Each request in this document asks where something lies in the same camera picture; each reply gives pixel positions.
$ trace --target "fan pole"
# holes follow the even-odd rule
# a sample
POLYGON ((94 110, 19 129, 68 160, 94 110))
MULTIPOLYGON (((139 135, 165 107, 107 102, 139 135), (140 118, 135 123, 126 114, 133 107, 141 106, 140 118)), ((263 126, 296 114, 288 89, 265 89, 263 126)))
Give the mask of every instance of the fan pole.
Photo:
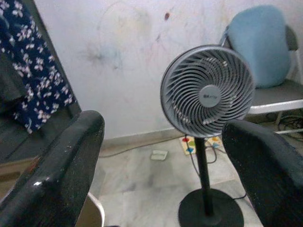
POLYGON ((195 138, 196 156, 199 167, 200 182, 202 185, 202 196, 204 201, 205 214, 211 216, 214 214, 213 198, 211 196, 207 159, 205 153, 205 140, 203 138, 195 138))

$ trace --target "white wall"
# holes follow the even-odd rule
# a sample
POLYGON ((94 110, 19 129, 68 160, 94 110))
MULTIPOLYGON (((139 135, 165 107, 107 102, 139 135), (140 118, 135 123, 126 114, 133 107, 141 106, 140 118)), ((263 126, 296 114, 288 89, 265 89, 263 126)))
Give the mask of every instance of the white wall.
POLYGON ((217 44, 243 9, 277 5, 303 43, 301 0, 35 2, 81 108, 104 116, 106 139, 171 128, 160 107, 166 67, 189 48, 217 44))

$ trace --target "skirting board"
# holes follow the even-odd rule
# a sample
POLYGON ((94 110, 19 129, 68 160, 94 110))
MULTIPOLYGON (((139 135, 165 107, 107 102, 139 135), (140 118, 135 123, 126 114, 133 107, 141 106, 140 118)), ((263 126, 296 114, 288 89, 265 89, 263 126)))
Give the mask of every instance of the skirting board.
POLYGON ((123 150, 149 145, 152 143, 160 143, 165 140, 179 138, 183 135, 184 134, 176 129, 166 129, 162 131, 153 131, 149 133, 104 140, 102 143, 100 156, 110 155, 111 153, 117 153, 123 150))

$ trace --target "fan head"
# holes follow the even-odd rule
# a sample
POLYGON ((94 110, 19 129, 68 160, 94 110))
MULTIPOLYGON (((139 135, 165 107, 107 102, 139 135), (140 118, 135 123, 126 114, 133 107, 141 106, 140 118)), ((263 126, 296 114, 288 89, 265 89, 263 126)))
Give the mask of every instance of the fan head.
POLYGON ((254 88, 249 67, 238 53, 216 45, 199 46, 178 56, 166 69, 161 104, 179 131, 211 137, 221 134, 226 121, 244 118, 254 88))

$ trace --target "curtain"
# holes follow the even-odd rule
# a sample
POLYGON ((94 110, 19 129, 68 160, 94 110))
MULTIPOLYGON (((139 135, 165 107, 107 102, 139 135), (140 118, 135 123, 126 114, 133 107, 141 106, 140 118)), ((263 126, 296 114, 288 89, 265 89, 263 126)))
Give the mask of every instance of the curtain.
POLYGON ((21 1, 0 0, 0 51, 11 60, 27 94, 12 111, 29 133, 59 108, 76 101, 21 1))

